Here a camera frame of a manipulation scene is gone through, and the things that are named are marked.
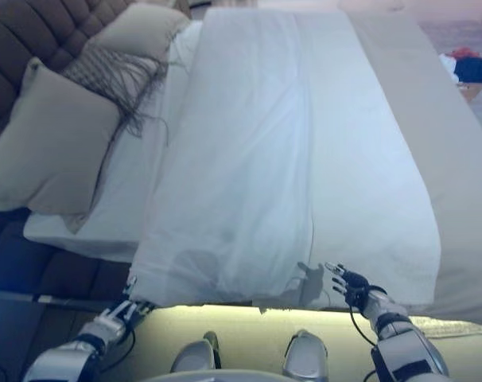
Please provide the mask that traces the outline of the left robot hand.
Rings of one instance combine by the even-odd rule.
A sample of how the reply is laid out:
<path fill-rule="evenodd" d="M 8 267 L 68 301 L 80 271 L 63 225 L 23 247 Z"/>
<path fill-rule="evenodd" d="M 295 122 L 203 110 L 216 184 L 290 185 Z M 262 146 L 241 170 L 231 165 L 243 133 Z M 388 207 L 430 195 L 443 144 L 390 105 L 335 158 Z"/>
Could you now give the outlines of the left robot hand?
<path fill-rule="evenodd" d="M 130 276 L 122 290 L 121 298 L 112 306 L 106 308 L 100 314 L 100 317 L 105 317 L 111 321 L 117 320 L 125 326 L 134 328 L 152 313 L 156 309 L 153 303 L 146 300 L 135 300 L 130 296 L 137 282 L 137 276 Z"/>

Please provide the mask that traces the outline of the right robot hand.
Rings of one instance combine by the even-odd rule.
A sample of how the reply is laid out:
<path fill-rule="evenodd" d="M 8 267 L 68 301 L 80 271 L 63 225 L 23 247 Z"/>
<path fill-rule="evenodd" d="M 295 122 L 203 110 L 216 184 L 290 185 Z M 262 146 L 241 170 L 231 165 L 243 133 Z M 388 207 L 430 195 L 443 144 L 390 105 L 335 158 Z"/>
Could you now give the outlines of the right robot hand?
<path fill-rule="evenodd" d="M 368 280 L 341 264 L 326 262 L 325 268 L 333 274 L 332 289 L 344 298 L 349 307 L 363 311 L 367 305 Z"/>

